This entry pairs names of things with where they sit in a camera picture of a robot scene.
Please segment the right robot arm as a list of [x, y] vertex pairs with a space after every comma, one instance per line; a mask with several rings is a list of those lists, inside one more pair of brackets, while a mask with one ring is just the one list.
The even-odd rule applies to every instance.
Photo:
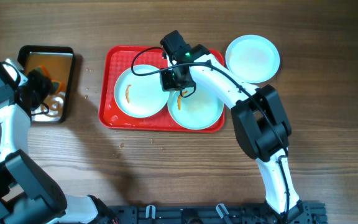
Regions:
[[291, 126], [276, 89], [247, 83], [203, 45], [187, 44], [177, 30], [165, 35], [160, 45], [168, 60], [161, 71], [163, 89], [203, 86], [230, 109], [236, 141], [259, 167], [266, 204], [279, 222], [290, 223], [301, 213], [301, 200], [288, 165]]

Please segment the white plate top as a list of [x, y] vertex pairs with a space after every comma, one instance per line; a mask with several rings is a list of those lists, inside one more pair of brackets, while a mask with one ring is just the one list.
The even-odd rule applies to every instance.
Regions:
[[160, 75], [134, 75], [131, 68], [123, 71], [114, 86], [117, 107], [133, 118], [157, 114], [167, 104], [169, 92], [162, 90]]

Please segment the orange green sponge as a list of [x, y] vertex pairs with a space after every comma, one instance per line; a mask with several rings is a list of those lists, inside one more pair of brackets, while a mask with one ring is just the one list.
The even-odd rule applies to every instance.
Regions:
[[54, 80], [43, 65], [39, 65], [36, 71], [40, 72], [50, 83], [49, 95], [56, 95], [63, 91], [65, 84], [59, 80]]

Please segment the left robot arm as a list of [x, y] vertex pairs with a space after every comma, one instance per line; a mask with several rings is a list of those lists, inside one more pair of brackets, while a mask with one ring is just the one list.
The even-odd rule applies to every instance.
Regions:
[[43, 66], [23, 71], [9, 58], [0, 62], [0, 223], [119, 223], [100, 199], [65, 195], [29, 157], [35, 110], [62, 84]]

